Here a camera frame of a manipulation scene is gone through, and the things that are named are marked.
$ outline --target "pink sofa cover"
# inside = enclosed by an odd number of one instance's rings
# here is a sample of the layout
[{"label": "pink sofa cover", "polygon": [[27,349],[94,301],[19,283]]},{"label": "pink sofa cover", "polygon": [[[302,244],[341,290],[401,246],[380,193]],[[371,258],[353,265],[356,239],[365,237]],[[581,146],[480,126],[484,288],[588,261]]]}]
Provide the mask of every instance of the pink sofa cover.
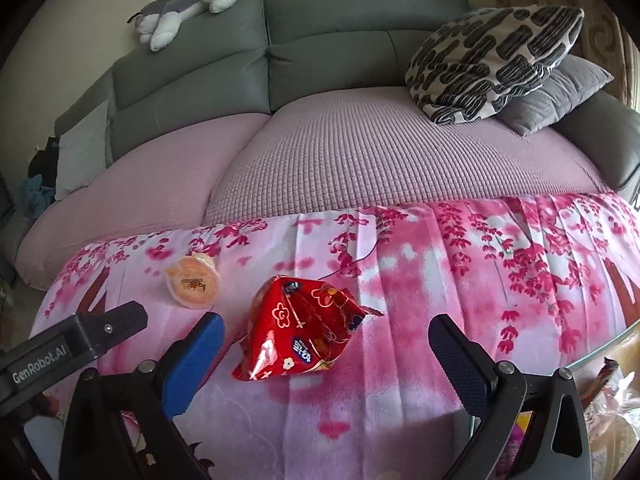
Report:
[{"label": "pink sofa cover", "polygon": [[607,190],[551,128],[437,125],[404,87],[336,90],[282,107],[212,194],[206,224],[352,206]]},{"label": "pink sofa cover", "polygon": [[45,211],[20,245],[18,273],[28,285],[46,290],[88,243],[201,225],[211,190],[268,119],[213,119],[127,153],[90,186]]}]

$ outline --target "screw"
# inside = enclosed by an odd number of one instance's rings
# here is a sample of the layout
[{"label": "screw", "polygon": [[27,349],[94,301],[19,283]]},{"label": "screw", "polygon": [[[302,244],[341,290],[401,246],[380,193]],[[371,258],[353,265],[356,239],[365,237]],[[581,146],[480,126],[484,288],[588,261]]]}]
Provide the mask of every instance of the screw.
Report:
[{"label": "screw", "polygon": [[145,359],[138,365],[138,370],[143,374],[148,374],[156,369],[156,362],[153,359]]},{"label": "screw", "polygon": [[91,379],[93,379],[95,377],[95,373],[98,370],[96,370],[95,368],[87,368],[84,372],[82,372],[80,374],[80,378],[83,381],[90,381]]},{"label": "screw", "polygon": [[574,378],[574,375],[571,373],[571,370],[569,370],[569,368],[560,368],[558,370],[558,375],[565,381],[569,381],[570,379]]},{"label": "screw", "polygon": [[498,370],[500,370],[503,374],[511,375],[516,371],[516,367],[513,366],[513,363],[508,361],[500,361],[498,363]]}]

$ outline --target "black and white patterned pillow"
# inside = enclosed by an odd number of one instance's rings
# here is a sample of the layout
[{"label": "black and white patterned pillow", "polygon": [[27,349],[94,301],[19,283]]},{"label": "black and white patterned pillow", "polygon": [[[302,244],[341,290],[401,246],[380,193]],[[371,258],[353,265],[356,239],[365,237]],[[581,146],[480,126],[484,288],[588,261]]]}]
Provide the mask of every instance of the black and white patterned pillow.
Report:
[{"label": "black and white patterned pillow", "polygon": [[475,10],[431,34],[404,80],[437,124],[490,117],[542,85],[574,46],[583,19],[578,7]]}]

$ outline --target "blue cloth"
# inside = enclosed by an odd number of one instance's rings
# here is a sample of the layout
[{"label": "blue cloth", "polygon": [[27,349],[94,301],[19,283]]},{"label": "blue cloth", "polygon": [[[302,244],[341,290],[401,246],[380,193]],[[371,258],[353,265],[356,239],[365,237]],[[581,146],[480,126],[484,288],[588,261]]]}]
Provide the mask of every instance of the blue cloth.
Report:
[{"label": "blue cloth", "polygon": [[25,180],[20,186],[20,195],[24,203],[27,218],[36,220],[53,204],[56,190],[42,185],[42,175],[37,174]]}]

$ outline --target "sofa armrest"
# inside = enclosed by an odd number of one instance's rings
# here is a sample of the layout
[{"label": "sofa armrest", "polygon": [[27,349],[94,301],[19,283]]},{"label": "sofa armrest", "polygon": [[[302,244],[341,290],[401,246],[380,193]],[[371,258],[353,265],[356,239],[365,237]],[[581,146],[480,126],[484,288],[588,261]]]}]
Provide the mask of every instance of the sofa armrest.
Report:
[{"label": "sofa armrest", "polygon": [[10,264],[15,265],[18,255],[18,248],[22,239],[27,235],[33,221],[25,218],[22,213],[15,211],[11,219],[0,228],[0,254],[4,256]]},{"label": "sofa armrest", "polygon": [[639,113],[600,90],[553,128],[591,159],[608,186],[634,200],[630,185],[640,173]]}]

